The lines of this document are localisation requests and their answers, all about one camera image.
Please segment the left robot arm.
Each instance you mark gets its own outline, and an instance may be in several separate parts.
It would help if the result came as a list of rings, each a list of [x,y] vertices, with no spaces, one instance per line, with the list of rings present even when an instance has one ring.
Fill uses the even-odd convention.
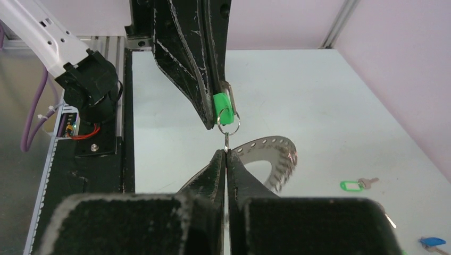
[[[133,1],[127,37],[149,40],[161,72],[187,97],[207,129],[216,124],[214,95],[224,92],[230,1]],[[83,120],[112,118],[118,75],[40,1],[1,1],[1,20],[38,56]]]

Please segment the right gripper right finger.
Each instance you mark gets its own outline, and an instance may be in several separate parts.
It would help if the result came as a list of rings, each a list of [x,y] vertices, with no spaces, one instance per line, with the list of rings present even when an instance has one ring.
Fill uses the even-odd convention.
[[[373,200],[279,197],[226,156],[231,254],[401,254]]]

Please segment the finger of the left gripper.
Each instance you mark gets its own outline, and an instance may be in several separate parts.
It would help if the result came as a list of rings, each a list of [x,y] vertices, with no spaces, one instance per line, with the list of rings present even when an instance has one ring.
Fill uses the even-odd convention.
[[[203,32],[211,94],[222,92],[231,1],[202,1]]]
[[[154,1],[152,53],[157,67],[190,101],[206,129],[214,109],[202,42],[199,1]]]

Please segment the perforated metal ring disc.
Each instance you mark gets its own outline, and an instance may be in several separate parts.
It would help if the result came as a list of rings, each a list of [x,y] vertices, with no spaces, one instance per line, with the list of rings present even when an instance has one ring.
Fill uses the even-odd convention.
[[[179,190],[214,200],[224,186],[235,198],[276,198],[297,166],[294,143],[283,136],[252,140],[234,149],[217,150],[210,162],[191,177]],[[268,177],[260,182],[248,169],[254,162],[271,166]]]

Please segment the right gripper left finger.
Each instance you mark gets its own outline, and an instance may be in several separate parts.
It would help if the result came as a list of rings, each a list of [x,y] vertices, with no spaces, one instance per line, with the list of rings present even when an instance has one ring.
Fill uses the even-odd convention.
[[[54,211],[38,254],[223,254],[226,157],[176,193],[75,194]]]

